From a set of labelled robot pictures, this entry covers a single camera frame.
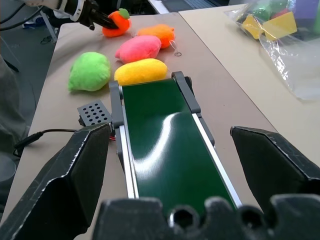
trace green plush toy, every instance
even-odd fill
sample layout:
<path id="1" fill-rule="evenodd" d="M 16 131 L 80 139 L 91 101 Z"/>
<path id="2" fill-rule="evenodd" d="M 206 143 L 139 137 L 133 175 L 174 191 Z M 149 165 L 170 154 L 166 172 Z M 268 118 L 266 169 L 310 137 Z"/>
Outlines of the green plush toy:
<path id="1" fill-rule="evenodd" d="M 86 52 L 78 57 L 71 67 L 68 89 L 97 91 L 109 82 L 110 76 L 108 58 L 97 52 Z"/>

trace gray fabric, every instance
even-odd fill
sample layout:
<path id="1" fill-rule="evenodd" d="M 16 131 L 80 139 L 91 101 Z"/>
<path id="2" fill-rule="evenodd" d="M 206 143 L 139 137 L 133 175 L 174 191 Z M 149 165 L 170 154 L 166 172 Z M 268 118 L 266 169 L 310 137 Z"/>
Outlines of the gray fabric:
<path id="1" fill-rule="evenodd" d="M 3 165 L 1 161 L 17 161 L 17 158 L 12 154 L 14 145 L 25 138 L 27 134 L 26 122 L 19 112 L 17 80 L 0 55 L 0 166 Z M 13 177 L 0 182 L 0 219 L 12 180 Z"/>

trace orange plush toy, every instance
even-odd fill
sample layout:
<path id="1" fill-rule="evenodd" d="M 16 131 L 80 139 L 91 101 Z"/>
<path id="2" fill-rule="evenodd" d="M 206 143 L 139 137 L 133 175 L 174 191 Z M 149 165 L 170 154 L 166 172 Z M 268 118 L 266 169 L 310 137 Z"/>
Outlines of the orange plush toy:
<path id="1" fill-rule="evenodd" d="M 161 40 L 161 48 L 165 49 L 170 46 L 171 41 L 175 40 L 175 29 L 165 24 L 158 24 L 140 29 L 137 35 L 156 36 Z"/>
<path id="2" fill-rule="evenodd" d="M 119 8 L 118 11 L 111 13 L 108 18 L 113 20 L 118 29 L 102 28 L 102 33 L 108 38 L 118 37 L 123 35 L 131 26 L 129 12 L 124 8 Z"/>

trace pink plush toy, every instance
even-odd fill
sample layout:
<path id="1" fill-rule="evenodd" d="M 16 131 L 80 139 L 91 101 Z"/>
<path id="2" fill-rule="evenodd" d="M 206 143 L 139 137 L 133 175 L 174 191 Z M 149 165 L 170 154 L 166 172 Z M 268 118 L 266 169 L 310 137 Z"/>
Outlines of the pink plush toy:
<path id="1" fill-rule="evenodd" d="M 161 41 L 156 36 L 136 36 L 123 43 L 116 51 L 115 57 L 124 64 L 142 59 L 154 59 L 161 48 Z"/>

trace yellow plush toy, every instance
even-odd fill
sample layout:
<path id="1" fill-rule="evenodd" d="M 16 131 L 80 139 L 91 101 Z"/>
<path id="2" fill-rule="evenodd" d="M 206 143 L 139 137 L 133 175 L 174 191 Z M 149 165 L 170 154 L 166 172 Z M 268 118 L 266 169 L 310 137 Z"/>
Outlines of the yellow plush toy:
<path id="1" fill-rule="evenodd" d="M 147 58 L 127 63 L 114 73 L 114 80 L 120 86 L 142 84 L 166 78 L 167 66 L 154 58 Z"/>

